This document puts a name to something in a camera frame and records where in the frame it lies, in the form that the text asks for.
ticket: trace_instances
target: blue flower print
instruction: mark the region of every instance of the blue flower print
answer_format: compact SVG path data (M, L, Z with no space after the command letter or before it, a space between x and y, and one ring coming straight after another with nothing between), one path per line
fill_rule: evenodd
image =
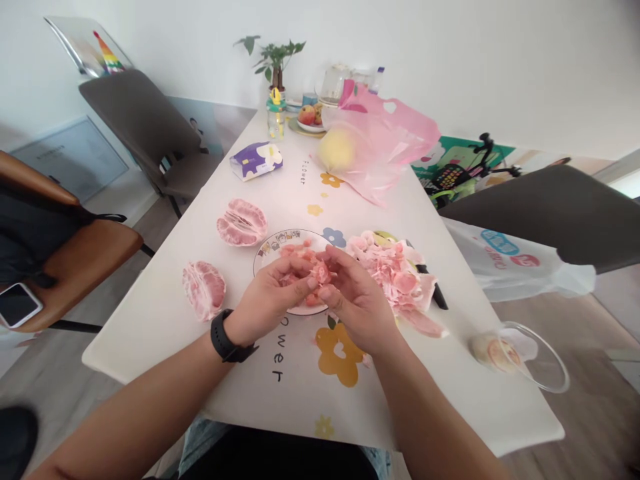
M322 236L329 240L334 247L344 248L347 246L347 241L340 230L334 230L327 227L322 230Z

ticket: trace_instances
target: yellow flower print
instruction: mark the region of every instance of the yellow flower print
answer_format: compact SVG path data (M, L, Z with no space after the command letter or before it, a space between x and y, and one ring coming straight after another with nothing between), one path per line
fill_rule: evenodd
M318 217L324 210L320 208L320 205L307 205L307 213Z
M338 323L333 330L321 328L315 333L315 342L320 348L318 368L325 375L337 375L345 387L358 383L358 363L362 363L365 353L349 338L344 323ZM338 342L342 343L344 357L335 354Z
M338 177L330 173L321 173L320 177L322 178L322 183L324 183L325 185L330 185L333 188L340 188L340 184L345 182L344 180L340 180Z
M324 440L331 440L333 434L334 430L331 426L331 417L325 418L324 415L320 415L320 420L315 421L315 436Z

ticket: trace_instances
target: hand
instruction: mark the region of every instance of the hand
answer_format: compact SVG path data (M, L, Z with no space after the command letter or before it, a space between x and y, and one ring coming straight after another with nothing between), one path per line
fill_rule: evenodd
M401 335L384 292L370 274L332 245L316 256L338 274L319 296L345 324L351 340L372 356L392 347Z
M224 322L229 340L246 347L276 328L287 309L318 288L316 279L307 277L310 270L308 261L295 257L280 258L262 268ZM281 287L279 280L291 272L306 278Z

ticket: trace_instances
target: left hand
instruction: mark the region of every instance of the left hand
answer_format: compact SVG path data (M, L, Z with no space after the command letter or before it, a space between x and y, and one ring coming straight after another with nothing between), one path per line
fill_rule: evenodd
M296 257L280 258L262 268L224 322L229 340L246 347L276 328L288 309L318 287L315 278L307 276L310 270L308 261ZM279 280L290 272L304 278L281 287Z

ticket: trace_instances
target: apple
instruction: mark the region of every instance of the apple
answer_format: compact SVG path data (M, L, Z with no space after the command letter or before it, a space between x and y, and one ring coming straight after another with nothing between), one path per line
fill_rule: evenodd
M313 125L315 122L315 108L311 105L305 105L298 114L298 120L305 125Z

